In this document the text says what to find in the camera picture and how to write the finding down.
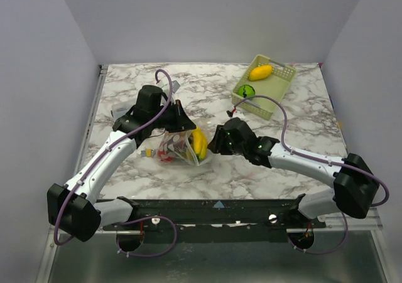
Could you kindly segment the clear zip top bag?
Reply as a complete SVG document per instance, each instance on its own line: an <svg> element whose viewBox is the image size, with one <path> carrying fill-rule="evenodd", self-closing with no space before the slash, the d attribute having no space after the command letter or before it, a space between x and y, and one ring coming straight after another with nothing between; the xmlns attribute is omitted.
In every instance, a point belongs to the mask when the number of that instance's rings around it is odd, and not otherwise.
<svg viewBox="0 0 402 283"><path fill-rule="evenodd" d="M207 138L207 142L209 143L212 140L208 121L206 119L197 118L194 119L193 122L200 130L205 134ZM207 149L206 158L200 160L196 154L194 153L192 147L192 131L184 131L184 132L166 132L163 135L162 141L158 145L157 151L172 151L176 154L175 160L171 163L187 163L191 166L201 166L203 164L208 163L212 159L212 153Z"/></svg>

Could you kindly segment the cream plastic basket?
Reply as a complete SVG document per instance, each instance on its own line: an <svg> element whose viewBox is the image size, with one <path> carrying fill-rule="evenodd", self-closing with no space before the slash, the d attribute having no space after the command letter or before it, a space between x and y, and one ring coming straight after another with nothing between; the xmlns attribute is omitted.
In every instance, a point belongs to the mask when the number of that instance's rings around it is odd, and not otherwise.
<svg viewBox="0 0 402 283"><path fill-rule="evenodd" d="M273 67L272 74L263 80L249 81L249 72L261 65L271 65ZM245 84L251 85L256 91L254 98L241 103L239 107L262 119L268 120L276 110L276 104L270 100L263 99L262 96L271 97L275 101L280 102L289 89L295 75L295 68L274 61L267 56L256 55L236 86L232 89L231 101L233 104L240 102L243 98L237 94L238 88Z"/></svg>

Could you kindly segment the aluminium frame rail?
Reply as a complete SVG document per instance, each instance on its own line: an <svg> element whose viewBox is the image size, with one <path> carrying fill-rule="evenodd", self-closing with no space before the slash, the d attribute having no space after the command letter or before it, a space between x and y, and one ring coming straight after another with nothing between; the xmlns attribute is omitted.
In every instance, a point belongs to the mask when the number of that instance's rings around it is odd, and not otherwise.
<svg viewBox="0 0 402 283"><path fill-rule="evenodd" d="M349 230L382 230L383 223L379 216L377 208L371 208L364 219L352 218L346 215ZM341 213L334 213L325 216L325 224L327 228L344 229L345 221Z"/></svg>

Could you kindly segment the yellow toy lemon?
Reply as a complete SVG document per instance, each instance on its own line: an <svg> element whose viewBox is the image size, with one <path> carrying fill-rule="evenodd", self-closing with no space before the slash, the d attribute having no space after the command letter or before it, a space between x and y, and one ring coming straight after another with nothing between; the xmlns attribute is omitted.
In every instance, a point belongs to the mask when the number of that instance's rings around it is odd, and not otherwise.
<svg viewBox="0 0 402 283"><path fill-rule="evenodd" d="M253 68L249 72L248 80L249 81L257 81L268 78L273 72L273 67L271 65L261 65L256 68Z"/></svg>

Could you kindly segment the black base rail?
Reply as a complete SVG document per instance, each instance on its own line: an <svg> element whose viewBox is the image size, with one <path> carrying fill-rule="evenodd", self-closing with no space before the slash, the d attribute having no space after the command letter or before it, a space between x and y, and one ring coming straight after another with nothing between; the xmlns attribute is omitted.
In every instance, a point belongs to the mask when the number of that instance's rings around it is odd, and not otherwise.
<svg viewBox="0 0 402 283"><path fill-rule="evenodd" d="M325 228L296 212L298 200L135 200L129 220L104 226L124 242L140 233L146 243L169 243L173 232L185 243L287 242L288 230Z"/></svg>

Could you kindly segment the clear plastic screw box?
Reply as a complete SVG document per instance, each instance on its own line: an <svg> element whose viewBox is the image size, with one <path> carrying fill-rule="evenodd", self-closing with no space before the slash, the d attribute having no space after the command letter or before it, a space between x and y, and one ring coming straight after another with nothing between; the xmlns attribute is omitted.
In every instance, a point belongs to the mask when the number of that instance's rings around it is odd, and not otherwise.
<svg viewBox="0 0 402 283"><path fill-rule="evenodd" d="M131 103L130 101L121 102L121 103L112 105L112 107L111 107L112 118L114 120L117 120L118 118L125 115L132 106L133 106L133 103Z"/></svg>

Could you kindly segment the red toy bell pepper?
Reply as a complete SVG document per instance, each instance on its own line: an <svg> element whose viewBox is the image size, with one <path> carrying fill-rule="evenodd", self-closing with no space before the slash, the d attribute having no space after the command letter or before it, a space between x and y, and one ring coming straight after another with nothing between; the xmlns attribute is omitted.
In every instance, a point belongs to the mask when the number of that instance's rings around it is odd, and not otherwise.
<svg viewBox="0 0 402 283"><path fill-rule="evenodd" d="M156 157L161 163L171 163L175 160L176 154L172 151L157 151Z"/></svg>

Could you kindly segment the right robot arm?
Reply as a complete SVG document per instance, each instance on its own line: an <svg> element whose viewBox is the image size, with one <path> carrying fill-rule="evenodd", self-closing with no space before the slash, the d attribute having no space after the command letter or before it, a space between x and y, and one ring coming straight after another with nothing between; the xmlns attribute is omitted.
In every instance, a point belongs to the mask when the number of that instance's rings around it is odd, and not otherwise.
<svg viewBox="0 0 402 283"><path fill-rule="evenodd" d="M326 157L287 149L278 139L255 135L237 117L217 126L208 149L214 154L241 155L253 165L293 171L326 184L328 189L296 199L289 220L298 228L318 216L338 212L364 219L379 189L360 156Z"/></svg>

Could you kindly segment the yellow toy banana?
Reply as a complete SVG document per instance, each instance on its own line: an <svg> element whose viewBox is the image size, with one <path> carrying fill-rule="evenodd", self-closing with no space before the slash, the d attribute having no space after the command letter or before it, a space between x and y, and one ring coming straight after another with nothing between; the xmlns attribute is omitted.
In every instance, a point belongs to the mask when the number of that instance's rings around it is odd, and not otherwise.
<svg viewBox="0 0 402 283"><path fill-rule="evenodd" d="M207 145L208 145L205 134L200 130L199 127L197 127L195 130L192 131L191 136L193 139L192 147L194 153L200 160L205 159L207 155Z"/></svg>

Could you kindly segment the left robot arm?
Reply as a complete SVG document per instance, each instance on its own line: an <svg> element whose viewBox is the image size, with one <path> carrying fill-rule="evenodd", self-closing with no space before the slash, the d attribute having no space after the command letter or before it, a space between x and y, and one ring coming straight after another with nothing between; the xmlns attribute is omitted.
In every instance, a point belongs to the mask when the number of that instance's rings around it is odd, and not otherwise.
<svg viewBox="0 0 402 283"><path fill-rule="evenodd" d="M141 88L136 103L116 119L112 132L94 157L65 184L53 184L47 192L48 219L56 231L85 242L99 227L119 223L126 230L139 222L135 204L127 198L99 203L100 192L121 163L155 129L183 132L196 128L179 100L172 100L177 86L167 90L155 85Z"/></svg>

